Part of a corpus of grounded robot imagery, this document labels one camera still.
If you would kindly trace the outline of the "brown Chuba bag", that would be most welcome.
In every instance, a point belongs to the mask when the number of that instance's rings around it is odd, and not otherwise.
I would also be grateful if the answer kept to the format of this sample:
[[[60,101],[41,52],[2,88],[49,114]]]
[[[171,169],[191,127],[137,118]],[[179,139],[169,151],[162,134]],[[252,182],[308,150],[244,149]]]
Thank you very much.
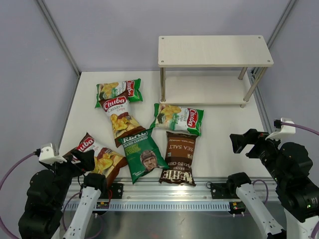
[[[80,152],[86,152],[90,150],[94,151],[94,169],[85,169],[84,175],[87,176],[89,173],[104,175],[108,189],[119,174],[120,169],[128,164],[124,156],[101,144],[89,133],[85,134],[79,145],[74,149]]]
[[[100,100],[99,103],[112,124],[116,147],[121,145],[120,138],[145,130],[131,114],[128,92],[123,92],[112,99]]]

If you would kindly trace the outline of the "brown Kettle sea salt bag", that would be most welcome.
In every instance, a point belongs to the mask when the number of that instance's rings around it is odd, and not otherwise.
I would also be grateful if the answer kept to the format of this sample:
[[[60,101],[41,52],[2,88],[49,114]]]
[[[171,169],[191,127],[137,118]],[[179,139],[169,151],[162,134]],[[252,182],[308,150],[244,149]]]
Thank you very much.
[[[159,182],[169,184],[187,184],[195,186],[192,175],[192,162],[197,135],[167,132],[165,162],[169,169],[164,169]]]

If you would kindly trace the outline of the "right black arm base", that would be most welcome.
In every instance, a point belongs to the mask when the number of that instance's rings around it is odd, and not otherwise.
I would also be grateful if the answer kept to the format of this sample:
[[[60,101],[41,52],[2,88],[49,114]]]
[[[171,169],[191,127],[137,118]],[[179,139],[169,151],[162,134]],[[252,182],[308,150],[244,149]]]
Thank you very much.
[[[210,183],[212,199],[231,199],[232,196],[226,183]]]

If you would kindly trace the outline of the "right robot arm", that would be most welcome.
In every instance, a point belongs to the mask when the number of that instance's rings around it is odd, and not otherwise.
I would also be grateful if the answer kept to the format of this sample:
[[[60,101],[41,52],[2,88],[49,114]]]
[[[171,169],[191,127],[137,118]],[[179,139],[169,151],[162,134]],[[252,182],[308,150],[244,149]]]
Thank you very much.
[[[263,202],[254,196],[251,180],[244,173],[230,175],[226,191],[238,197],[249,210],[265,239],[317,239],[319,237],[319,188],[309,178],[313,166],[303,145],[272,139],[267,132],[249,129],[244,134],[231,134],[236,154],[249,144],[248,158],[258,158],[276,182],[276,193],[284,208],[287,228],[283,229]]]

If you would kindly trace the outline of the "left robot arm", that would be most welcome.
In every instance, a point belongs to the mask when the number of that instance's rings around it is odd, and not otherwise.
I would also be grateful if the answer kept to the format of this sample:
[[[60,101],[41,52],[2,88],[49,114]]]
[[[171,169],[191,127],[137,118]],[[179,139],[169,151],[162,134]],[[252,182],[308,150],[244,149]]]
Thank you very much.
[[[83,239],[97,200],[108,192],[106,177],[92,172],[95,167],[94,151],[73,149],[67,157],[59,157],[52,147],[47,146],[35,151],[35,155],[40,160],[49,160],[49,163],[43,162],[46,169],[34,174],[30,180],[24,213],[18,222],[21,237],[57,238],[64,215],[63,203],[72,179],[87,173],[81,187],[80,204],[63,236],[65,239]]]

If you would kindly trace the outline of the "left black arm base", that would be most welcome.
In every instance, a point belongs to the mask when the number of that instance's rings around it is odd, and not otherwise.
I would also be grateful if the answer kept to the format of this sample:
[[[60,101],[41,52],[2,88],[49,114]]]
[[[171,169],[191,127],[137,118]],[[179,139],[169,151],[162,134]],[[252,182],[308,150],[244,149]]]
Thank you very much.
[[[124,185],[122,183],[113,183],[105,192],[101,193],[99,199],[122,199],[123,187]]]

